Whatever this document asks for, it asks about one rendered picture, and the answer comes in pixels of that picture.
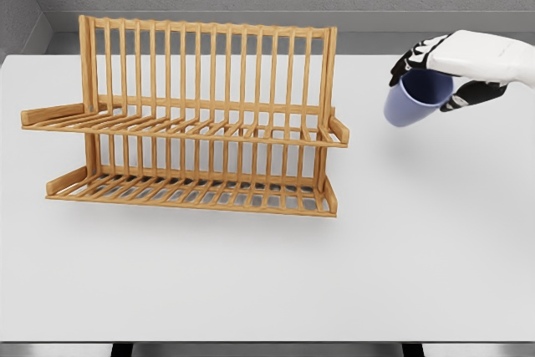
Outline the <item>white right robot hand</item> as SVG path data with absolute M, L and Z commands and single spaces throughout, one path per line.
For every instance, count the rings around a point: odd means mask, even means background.
M 518 82 L 517 51 L 522 43 L 468 30 L 423 39 L 392 67 L 389 85 L 397 84 L 411 69 L 435 70 L 469 79 L 441 106 L 442 112 L 487 102 L 502 96 L 511 82 Z

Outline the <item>lavender blue cup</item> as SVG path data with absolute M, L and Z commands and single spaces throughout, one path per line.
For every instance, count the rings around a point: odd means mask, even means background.
M 453 77 L 428 69 L 411 69 L 390 88 L 384 107 L 385 118 L 403 127 L 438 110 L 453 94 Z

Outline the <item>wooden two-tier dish rack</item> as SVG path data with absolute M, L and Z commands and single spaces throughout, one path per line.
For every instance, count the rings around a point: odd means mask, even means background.
M 79 18 L 82 100 L 26 130 L 84 135 L 50 199 L 333 217 L 337 30 Z

